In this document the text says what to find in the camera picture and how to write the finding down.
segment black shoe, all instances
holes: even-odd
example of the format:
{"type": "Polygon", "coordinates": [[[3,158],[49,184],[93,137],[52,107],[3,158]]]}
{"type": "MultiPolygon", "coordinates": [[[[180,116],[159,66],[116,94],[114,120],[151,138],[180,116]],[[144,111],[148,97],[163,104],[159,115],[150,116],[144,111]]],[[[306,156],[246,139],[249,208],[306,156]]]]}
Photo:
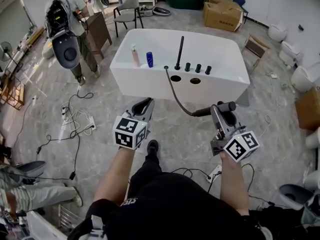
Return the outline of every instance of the black shoe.
{"type": "Polygon", "coordinates": [[[159,143],[155,139],[150,140],[148,147],[146,148],[146,151],[148,152],[148,155],[154,154],[157,155],[159,150],[159,143]]]}

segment marble floor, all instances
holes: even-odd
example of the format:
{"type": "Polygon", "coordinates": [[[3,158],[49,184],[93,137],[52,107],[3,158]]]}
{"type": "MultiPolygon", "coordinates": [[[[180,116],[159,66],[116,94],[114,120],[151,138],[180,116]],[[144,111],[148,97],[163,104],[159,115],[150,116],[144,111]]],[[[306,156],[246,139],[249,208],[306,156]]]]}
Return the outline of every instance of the marble floor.
{"type": "MultiPolygon", "coordinates": [[[[165,3],[158,6],[169,8],[165,3]]],[[[279,59],[280,44],[268,38],[267,29],[250,20],[237,32],[228,32],[205,27],[201,11],[171,10],[167,17],[152,16],[143,18],[145,28],[172,29],[215,35],[234,40],[240,48],[245,44],[249,34],[256,36],[271,47],[266,56],[250,75],[248,88],[249,107],[238,106],[236,115],[242,125],[247,125],[257,135],[261,147],[242,163],[251,163],[255,174],[250,194],[276,204],[283,205],[279,199],[278,188],[287,183],[301,184],[304,171],[314,161],[315,154],[305,147],[306,132],[299,129],[294,101],[298,97],[290,89],[281,90],[282,83],[290,83],[291,70],[287,70],[279,59]],[[278,79],[270,79],[266,73],[275,72],[278,79]],[[270,116],[271,123],[265,120],[270,116]]],[[[76,161],[76,177],[73,181],[65,180],[70,186],[79,190],[84,206],[80,209],[70,204],[69,208],[84,216],[92,203],[95,188],[108,169],[117,147],[113,145],[112,126],[115,117],[123,112],[124,107],[134,99],[123,96],[111,73],[110,63],[125,37],[127,31],[119,24],[119,38],[116,38],[115,26],[108,19],[107,27],[113,44],[107,42],[103,48],[104,59],[97,57],[101,66],[101,77],[95,79],[88,66],[81,61],[83,74],[87,82],[80,88],[79,95],[92,92],[91,99],[71,100],[74,109],[85,108],[94,117],[97,129],[92,135],[81,133],[80,148],[76,161]]],[[[66,138],[69,127],[62,129],[60,107],[77,93],[78,83],[71,72],[63,69],[55,58],[45,60],[41,56],[45,40],[38,42],[34,50],[25,59],[23,71],[18,77],[26,84],[25,106],[21,111],[5,105],[1,107],[1,132],[6,136],[7,145],[13,147],[17,134],[24,127],[14,146],[15,163],[34,161],[37,148],[47,142],[46,136],[53,139],[66,138]]],[[[201,104],[185,104],[189,110],[202,108],[201,104]]],[[[79,117],[81,127],[86,126],[85,115],[79,117]]],[[[171,100],[155,101],[151,121],[151,134],[148,140],[156,139],[160,143],[160,164],[163,171],[171,172],[178,168],[195,168],[210,173],[221,163],[219,157],[213,157],[210,140],[214,137],[215,127],[208,117],[189,117],[171,100]]],[[[146,155],[146,144],[137,150],[131,175],[142,165],[146,155]]],[[[53,141],[41,149],[39,160],[47,162],[43,177],[68,178],[74,169],[78,140],[53,141]]],[[[253,175],[249,166],[243,168],[246,183],[249,185],[253,175]]],[[[194,172],[192,179],[204,189],[209,183],[201,172],[194,172]]],[[[220,194],[220,177],[214,182],[210,193],[216,197],[220,194]]],[[[250,207],[256,209],[262,200],[251,198],[250,207]]]]}

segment white cable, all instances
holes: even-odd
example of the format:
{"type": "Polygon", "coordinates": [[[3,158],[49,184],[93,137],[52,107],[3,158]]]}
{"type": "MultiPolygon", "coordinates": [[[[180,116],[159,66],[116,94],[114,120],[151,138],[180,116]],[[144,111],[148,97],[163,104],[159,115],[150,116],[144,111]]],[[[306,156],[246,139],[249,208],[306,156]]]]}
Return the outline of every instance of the white cable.
{"type": "Polygon", "coordinates": [[[270,115],[266,114],[265,117],[264,117],[264,119],[265,119],[265,121],[268,123],[268,125],[267,125],[267,127],[264,129],[263,133],[259,136],[259,138],[262,137],[262,135],[265,134],[266,130],[269,128],[269,126],[270,126],[271,123],[272,123],[272,120],[271,120],[270,115]]]}
{"type": "Polygon", "coordinates": [[[272,75],[272,74],[276,74],[276,73],[273,72],[273,71],[271,71],[270,73],[268,73],[268,72],[264,72],[264,73],[269,77],[269,81],[270,81],[270,85],[271,85],[272,92],[273,92],[273,95],[274,95],[275,103],[278,104],[280,107],[283,107],[284,105],[281,105],[281,104],[277,101],[277,97],[276,97],[276,93],[275,93],[275,90],[274,90],[274,86],[272,85],[272,77],[271,77],[271,75],[272,75]]]}
{"type": "Polygon", "coordinates": [[[64,114],[64,112],[63,112],[63,108],[68,108],[69,110],[67,110],[67,112],[65,112],[65,113],[70,113],[70,116],[67,118],[67,119],[64,119],[63,120],[63,122],[64,123],[62,123],[62,126],[66,126],[66,125],[69,125],[70,126],[70,130],[73,132],[73,131],[76,131],[76,130],[78,130],[80,127],[81,127],[81,125],[80,125],[80,123],[78,123],[77,121],[76,121],[76,119],[77,119],[77,117],[79,117],[78,116],[78,114],[84,114],[85,115],[85,117],[86,117],[86,119],[90,122],[86,127],[84,127],[84,134],[86,134],[86,135],[88,135],[88,136],[90,136],[91,134],[92,134],[92,128],[89,128],[88,129],[88,127],[90,127],[90,126],[92,126],[93,124],[91,123],[91,121],[90,121],[90,119],[89,119],[89,117],[90,117],[90,113],[88,112],[88,110],[86,110],[85,108],[83,108],[83,107],[81,107],[81,108],[79,108],[77,111],[75,111],[75,109],[74,109],[74,107],[72,106],[72,104],[71,104],[71,102],[69,102],[69,101],[67,101],[67,102],[65,102],[65,103],[63,103],[61,106],[60,106],[60,113],[63,115],[64,114]],[[75,126],[75,129],[72,129],[72,122],[74,122],[74,124],[75,125],[77,125],[77,126],[75,126]]]}

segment shampoo bottle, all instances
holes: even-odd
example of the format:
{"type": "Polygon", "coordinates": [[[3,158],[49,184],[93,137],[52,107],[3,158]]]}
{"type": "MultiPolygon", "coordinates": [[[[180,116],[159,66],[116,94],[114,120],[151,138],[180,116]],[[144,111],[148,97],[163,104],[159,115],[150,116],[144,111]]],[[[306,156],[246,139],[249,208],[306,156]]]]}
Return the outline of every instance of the shampoo bottle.
{"type": "Polygon", "coordinates": [[[139,61],[139,56],[138,56],[138,52],[135,44],[131,46],[131,51],[132,51],[132,58],[133,58],[134,65],[136,68],[139,68],[140,61],[139,61]]]}

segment blue bottle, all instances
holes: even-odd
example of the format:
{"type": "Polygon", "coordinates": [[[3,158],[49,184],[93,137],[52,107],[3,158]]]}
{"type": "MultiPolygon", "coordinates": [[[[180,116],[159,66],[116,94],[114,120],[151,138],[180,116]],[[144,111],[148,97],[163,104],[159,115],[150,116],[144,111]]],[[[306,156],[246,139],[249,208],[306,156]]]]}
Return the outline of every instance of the blue bottle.
{"type": "Polygon", "coordinates": [[[151,51],[146,53],[146,61],[148,63],[149,68],[153,68],[153,66],[154,66],[154,56],[152,55],[151,51]]]}

